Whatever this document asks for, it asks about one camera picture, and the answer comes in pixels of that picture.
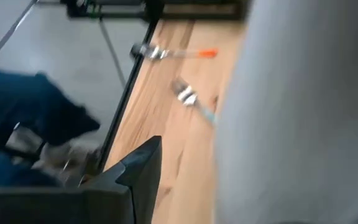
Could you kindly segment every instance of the wooden surface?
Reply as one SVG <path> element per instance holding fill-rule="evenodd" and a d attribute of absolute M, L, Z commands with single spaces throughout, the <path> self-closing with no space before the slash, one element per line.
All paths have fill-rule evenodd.
<path fill-rule="evenodd" d="M 162 176 L 154 224 L 211 223 L 214 192 L 213 127 L 171 91 L 181 76 L 200 101 L 218 110 L 242 43 L 238 22 L 159 22 L 152 43 L 167 49 L 219 48 L 214 59 L 145 61 L 105 169 L 154 135 L 162 136 Z"/>

